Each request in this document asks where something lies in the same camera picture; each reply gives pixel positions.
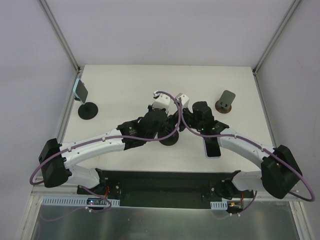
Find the phone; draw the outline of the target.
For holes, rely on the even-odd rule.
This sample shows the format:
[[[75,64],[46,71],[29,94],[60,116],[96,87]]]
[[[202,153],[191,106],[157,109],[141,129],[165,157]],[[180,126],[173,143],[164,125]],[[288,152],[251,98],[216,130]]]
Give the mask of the phone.
[[[203,142],[207,158],[212,159],[221,157],[220,146],[216,138],[204,138]]]
[[[88,90],[86,89],[84,83],[81,81],[80,78],[75,80],[72,93],[74,95],[74,99],[81,104],[85,104],[87,97],[88,97]]]

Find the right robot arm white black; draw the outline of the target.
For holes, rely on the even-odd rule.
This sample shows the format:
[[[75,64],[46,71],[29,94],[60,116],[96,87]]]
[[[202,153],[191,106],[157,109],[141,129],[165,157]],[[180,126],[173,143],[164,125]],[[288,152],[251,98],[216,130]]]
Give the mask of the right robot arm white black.
[[[277,199],[292,194],[293,187],[303,179],[303,174],[290,149],[256,143],[238,134],[229,125],[216,120],[205,101],[188,108],[188,102],[178,98],[181,112],[181,129],[202,137],[209,158],[222,155],[221,149],[232,151],[258,167],[256,171],[236,170],[216,187],[221,197],[237,197],[242,191],[266,191]]]

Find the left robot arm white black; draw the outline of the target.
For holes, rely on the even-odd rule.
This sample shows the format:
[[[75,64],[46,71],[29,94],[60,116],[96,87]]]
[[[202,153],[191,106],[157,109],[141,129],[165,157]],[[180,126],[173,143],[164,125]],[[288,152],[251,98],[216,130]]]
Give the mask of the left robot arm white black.
[[[83,185],[96,195],[102,194],[106,188],[102,171],[81,167],[79,163],[152,142],[167,121],[167,108],[149,105],[143,117],[126,121],[98,137],[76,143],[58,143],[56,138],[49,139],[38,158],[44,186],[55,188],[69,182]]]

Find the grey stand on wooden base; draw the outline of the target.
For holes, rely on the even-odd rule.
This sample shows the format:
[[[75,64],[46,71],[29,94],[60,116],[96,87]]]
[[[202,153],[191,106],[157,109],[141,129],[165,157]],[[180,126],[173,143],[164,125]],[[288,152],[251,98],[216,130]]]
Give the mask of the grey stand on wooden base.
[[[219,100],[215,103],[215,109],[222,114],[227,114],[232,110],[232,103],[236,98],[236,94],[225,90],[220,96]]]

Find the black round phone stand left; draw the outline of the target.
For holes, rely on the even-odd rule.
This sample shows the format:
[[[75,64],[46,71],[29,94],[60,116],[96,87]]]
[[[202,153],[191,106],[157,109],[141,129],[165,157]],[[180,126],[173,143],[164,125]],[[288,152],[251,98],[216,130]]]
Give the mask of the black round phone stand left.
[[[93,102],[81,104],[78,108],[78,116],[83,120],[91,120],[98,114],[98,106]]]

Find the phone in light blue case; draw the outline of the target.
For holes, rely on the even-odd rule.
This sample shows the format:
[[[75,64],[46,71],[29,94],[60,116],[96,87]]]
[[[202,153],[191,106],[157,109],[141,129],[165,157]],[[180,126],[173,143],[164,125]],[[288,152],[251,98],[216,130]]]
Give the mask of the phone in light blue case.
[[[74,95],[74,99],[81,104],[85,104],[87,97],[88,97],[88,90],[86,89],[84,83],[81,81],[80,78],[75,80],[72,93]]]

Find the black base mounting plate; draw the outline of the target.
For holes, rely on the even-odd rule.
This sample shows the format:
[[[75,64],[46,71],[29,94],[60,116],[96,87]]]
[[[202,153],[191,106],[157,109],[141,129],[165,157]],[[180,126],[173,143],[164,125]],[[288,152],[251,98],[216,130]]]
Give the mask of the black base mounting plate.
[[[211,202],[251,199],[231,185],[234,173],[103,170],[104,184],[92,189],[122,207],[209,209]]]

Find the aluminium frame post right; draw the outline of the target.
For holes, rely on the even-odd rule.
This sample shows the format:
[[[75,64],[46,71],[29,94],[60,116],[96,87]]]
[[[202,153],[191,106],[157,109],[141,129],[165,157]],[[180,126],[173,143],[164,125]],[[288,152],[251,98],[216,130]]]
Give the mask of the aluminium frame post right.
[[[273,48],[276,46],[276,43],[280,39],[282,33],[286,29],[287,25],[291,21],[292,17],[303,3],[303,0],[293,0],[290,4],[288,10],[285,12],[283,18],[281,19],[279,25],[277,26],[275,32],[273,33],[271,39],[269,40],[266,48],[264,49],[261,57],[259,58],[257,64],[252,69],[253,75],[256,76],[262,66],[264,65],[265,61],[268,59],[269,55],[271,54]]]

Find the aluminium frame post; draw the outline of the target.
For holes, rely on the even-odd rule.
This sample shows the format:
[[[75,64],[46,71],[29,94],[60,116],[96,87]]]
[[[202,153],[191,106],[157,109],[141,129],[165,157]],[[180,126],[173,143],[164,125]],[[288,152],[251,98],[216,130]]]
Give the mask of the aluminium frame post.
[[[82,67],[79,65],[78,61],[76,60],[70,45],[68,44],[61,28],[60,25],[58,23],[58,21],[56,20],[56,17],[53,13],[53,11],[51,10],[51,7],[48,3],[47,0],[37,0],[39,6],[41,7],[45,17],[47,18],[57,40],[59,41],[63,51],[65,52],[69,62],[71,63],[73,69],[75,70],[76,73],[80,73],[82,70]]]
[[[292,17],[303,3],[303,0],[293,0],[290,4],[288,10],[285,12],[283,18],[281,19],[279,25],[277,26],[275,32],[273,33],[271,39],[269,40],[266,48],[264,49],[261,57],[259,58],[257,64],[252,69],[253,75],[256,76],[262,66],[264,65],[265,61],[268,59],[269,55],[271,54],[273,48],[276,46],[276,43],[280,39],[282,33],[286,29],[287,25],[291,21]]]

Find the aluminium frame post left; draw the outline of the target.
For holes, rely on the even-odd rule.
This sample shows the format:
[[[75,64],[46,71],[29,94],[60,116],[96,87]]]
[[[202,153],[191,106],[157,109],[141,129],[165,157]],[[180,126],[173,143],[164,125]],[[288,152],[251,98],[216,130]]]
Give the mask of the aluminium frame post left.
[[[51,7],[48,3],[47,0],[37,0],[39,6],[41,7],[45,17],[47,18],[57,40],[59,41],[63,51],[65,52],[69,62],[71,63],[73,69],[75,70],[76,73],[80,73],[82,70],[82,67],[79,65],[78,61],[76,60],[70,45],[68,44],[61,28],[60,25],[58,23],[58,21],[56,20],[56,17],[53,13],[53,11],[51,10]]]

